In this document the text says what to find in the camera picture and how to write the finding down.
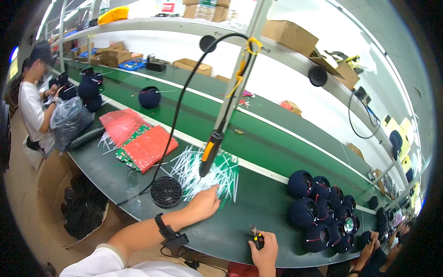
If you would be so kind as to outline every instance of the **shelf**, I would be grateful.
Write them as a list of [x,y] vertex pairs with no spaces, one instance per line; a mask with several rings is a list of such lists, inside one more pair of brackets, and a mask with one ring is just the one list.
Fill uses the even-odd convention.
[[[177,18],[177,17],[152,17],[152,18],[138,18],[130,20],[121,20],[104,25],[99,25],[85,29],[83,31],[76,32],[70,36],[62,39],[63,42],[78,39],[80,37],[85,37],[94,34],[108,33],[114,31],[133,31],[133,30],[153,30],[153,31],[171,31],[179,32],[190,35],[213,35],[219,38],[223,35],[229,33],[241,33],[244,34],[246,31],[232,27],[230,25],[224,25],[220,23],[195,20],[188,18]],[[224,40],[225,42],[238,45],[240,47],[245,46],[245,40],[239,37],[230,37]],[[309,69],[316,65],[310,59],[304,57],[303,55],[265,37],[261,37],[260,41],[263,43],[262,51],[263,55],[266,55],[282,64],[296,70],[297,72],[308,76]],[[328,73],[328,80],[326,84],[322,87],[324,90],[328,91],[334,97],[336,97],[345,106],[349,104],[349,98],[352,93],[347,89],[339,80]],[[376,122],[375,117],[370,114],[371,118],[368,117],[368,113],[364,105],[354,98],[350,105],[350,110],[366,125],[366,127],[373,133],[377,131],[377,128],[372,126],[371,122]],[[382,129],[378,130],[375,137],[380,142],[382,147],[385,149],[389,157],[394,163],[395,168],[399,172],[403,184],[399,184],[400,188],[407,186],[406,175],[403,172],[400,161],[395,161],[392,156],[392,144],[389,141],[386,134]]]

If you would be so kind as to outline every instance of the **white t-shirt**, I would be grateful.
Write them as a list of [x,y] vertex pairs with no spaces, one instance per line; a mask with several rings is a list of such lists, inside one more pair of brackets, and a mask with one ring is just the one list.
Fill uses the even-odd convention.
[[203,277],[196,270],[168,261],[145,261],[125,268],[118,250],[102,243],[83,260],[66,267],[60,277]]
[[48,153],[54,145],[54,137],[50,131],[47,133],[39,131],[45,116],[43,103],[40,101],[39,91],[35,84],[29,82],[20,84],[19,109],[31,141],[38,141],[44,152]]

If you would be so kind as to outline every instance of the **floor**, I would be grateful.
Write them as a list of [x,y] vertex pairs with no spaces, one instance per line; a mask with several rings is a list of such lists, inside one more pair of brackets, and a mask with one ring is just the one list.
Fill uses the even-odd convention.
[[[51,231],[40,222],[36,195],[39,174],[43,164],[40,166],[40,171],[35,172],[23,152],[22,141],[26,137],[27,132],[19,111],[11,119],[11,131],[10,169],[4,175],[11,209],[22,235],[37,260],[42,265],[50,262],[55,267],[57,273],[60,273],[65,267],[87,257],[94,249],[82,249],[81,252],[66,250],[60,243],[52,239]],[[130,223],[132,222],[129,220],[126,222],[122,221],[121,227],[124,228]],[[161,245],[159,244],[150,249],[136,252],[129,259],[128,265],[131,266],[148,260],[167,260],[184,265],[183,258],[177,259],[162,256],[159,252],[160,247]],[[203,258],[201,261],[224,269],[227,269],[228,266],[227,261],[212,257]],[[221,270],[204,264],[200,264],[198,271],[205,277],[222,277],[225,275]]]

